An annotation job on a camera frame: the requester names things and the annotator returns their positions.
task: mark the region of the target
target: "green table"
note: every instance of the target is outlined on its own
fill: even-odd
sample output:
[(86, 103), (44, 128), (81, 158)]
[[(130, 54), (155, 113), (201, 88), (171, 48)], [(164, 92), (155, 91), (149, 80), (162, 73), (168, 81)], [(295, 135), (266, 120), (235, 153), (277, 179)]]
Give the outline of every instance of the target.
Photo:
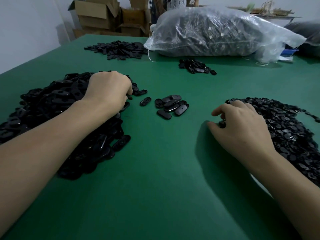
[[(122, 114), (126, 147), (76, 181), (54, 177), (5, 240), (218, 240), (299, 239), (274, 200), (209, 133), (205, 120), (230, 98), (266, 97), (320, 111), (320, 64), (294, 57), (294, 64), (258, 66), (241, 57), (203, 57), (217, 71), (190, 74), (178, 58), (150, 53), (141, 60), (107, 60), (83, 47), (145, 38), (85, 35), (0, 75), (1, 121), (19, 106), (20, 95), (45, 87), (66, 73), (117, 70), (129, 74), (152, 99), (179, 94), (190, 104), (166, 121), (147, 96), (134, 97)], [(298, 115), (320, 142), (320, 126)]]

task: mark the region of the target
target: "plastic bag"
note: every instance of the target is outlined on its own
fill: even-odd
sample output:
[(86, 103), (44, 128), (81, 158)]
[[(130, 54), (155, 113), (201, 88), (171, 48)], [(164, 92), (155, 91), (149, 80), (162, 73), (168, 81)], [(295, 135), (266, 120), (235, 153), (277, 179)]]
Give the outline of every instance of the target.
[(284, 44), (306, 38), (246, 12), (226, 7), (184, 7), (162, 14), (144, 47), (166, 56), (247, 56), (275, 62)]
[(289, 23), (285, 28), (306, 37), (299, 47), (301, 53), (320, 57), (320, 20)]

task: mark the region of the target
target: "wrist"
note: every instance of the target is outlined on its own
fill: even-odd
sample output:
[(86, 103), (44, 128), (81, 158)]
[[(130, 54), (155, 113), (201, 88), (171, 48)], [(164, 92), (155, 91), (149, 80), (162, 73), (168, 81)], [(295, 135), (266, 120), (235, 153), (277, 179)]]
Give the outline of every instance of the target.
[(85, 115), (93, 124), (97, 124), (98, 126), (114, 116), (105, 106), (102, 107), (100, 104), (93, 104), (86, 100), (76, 101), (68, 110), (76, 116), (77, 114)]

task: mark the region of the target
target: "black plastic tab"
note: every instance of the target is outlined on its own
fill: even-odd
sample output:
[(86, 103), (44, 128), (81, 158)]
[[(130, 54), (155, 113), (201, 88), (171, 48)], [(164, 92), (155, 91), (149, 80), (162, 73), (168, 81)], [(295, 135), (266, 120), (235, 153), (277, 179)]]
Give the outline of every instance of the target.
[(165, 118), (166, 120), (170, 120), (171, 119), (171, 114), (167, 113), (166, 111), (164, 111), (163, 109), (159, 109), (157, 111), (157, 114), (160, 115), (161, 117)]
[(180, 95), (171, 95), (171, 99), (181, 100), (182, 97)]
[(157, 99), (154, 101), (154, 104), (155, 104), (155, 107), (158, 108), (158, 109), (161, 109), (161, 108), (163, 107), (162, 99), (161, 99), (161, 98), (157, 98)]
[(150, 103), (150, 101), (151, 101), (151, 98), (150, 97), (146, 97), (145, 99), (143, 99), (140, 102), (140, 106), (146, 106), (148, 103)]
[(189, 104), (183, 104), (175, 111), (176, 115), (182, 115), (189, 108)]
[(176, 104), (176, 103), (178, 103), (178, 102), (179, 102), (178, 100), (172, 99), (172, 100), (170, 100), (169, 102), (165, 103), (163, 106), (164, 106), (164, 107), (170, 107), (171, 105), (174, 105), (174, 104)]
[(199, 72), (199, 73), (204, 73), (204, 72), (205, 72), (204, 69), (200, 69), (200, 68), (195, 68), (195, 71), (196, 71), (196, 72)]
[(181, 106), (181, 104), (176, 103), (174, 105), (171, 105), (170, 107), (166, 107), (164, 108), (165, 112), (174, 112), (177, 108), (179, 108)]
[(170, 98), (170, 96), (168, 96), (168, 97), (164, 97), (163, 99), (162, 99), (162, 103), (167, 103), (167, 102), (169, 102), (171, 100), (171, 98)]
[(112, 149), (115, 152), (120, 151), (126, 144), (128, 144), (128, 142), (131, 140), (131, 136), (129, 135), (124, 135), (123, 137), (121, 137), (116, 143), (114, 143), (114, 145), (112, 146)]
[(130, 106), (130, 103), (129, 103), (128, 101), (125, 102), (125, 103), (124, 103), (124, 106), (123, 106), (123, 108), (120, 110), (120, 112), (125, 111), (129, 106)]
[(53, 93), (55, 95), (63, 96), (63, 97), (70, 96), (70, 93), (68, 93), (66, 91), (62, 91), (62, 90), (53, 90), (51, 93)]
[(146, 89), (143, 89), (141, 91), (135, 92), (134, 95), (135, 96), (141, 96), (143, 94), (146, 94), (148, 91)]

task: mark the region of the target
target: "pile of black plastic parts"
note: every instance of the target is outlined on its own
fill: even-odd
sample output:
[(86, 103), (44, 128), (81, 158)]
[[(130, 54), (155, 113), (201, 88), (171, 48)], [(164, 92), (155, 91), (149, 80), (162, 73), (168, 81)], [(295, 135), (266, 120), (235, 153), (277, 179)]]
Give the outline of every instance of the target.
[[(238, 99), (233, 98), (227, 100), (226, 103), (230, 104), (230, 101), (235, 100)], [(305, 109), (265, 97), (247, 97), (239, 100), (252, 104), (257, 113), (263, 116), (277, 152), (308, 179), (320, 186), (320, 153), (318, 144), (312, 139), (314, 133), (306, 129), (295, 117), (298, 113), (304, 112), (317, 123), (320, 123), (320, 118)], [(219, 125), (224, 128), (226, 126), (225, 121), (219, 122)]]
[[(21, 95), (20, 104), (23, 107), (16, 108), (7, 121), (0, 125), (0, 144), (52, 119), (68, 109), (75, 101), (81, 100), (93, 74), (92, 72), (67, 74), (63, 80), (56, 80), (48, 87), (32, 89)], [(134, 94), (140, 95), (139, 91), (135, 91)], [(129, 105), (130, 103), (126, 102), (120, 112)], [(125, 135), (122, 130), (122, 122), (118, 113), (90, 133), (66, 159), (57, 175), (75, 180), (83, 173), (92, 173), (98, 163), (113, 158), (115, 153), (130, 141), (130, 136)]]
[(142, 55), (148, 54), (148, 50), (143, 47), (140, 42), (124, 42), (113, 41), (111, 43), (98, 43), (84, 48), (85, 50), (93, 51), (95, 53), (102, 53), (107, 55), (107, 59), (126, 60), (126, 58), (141, 59)]

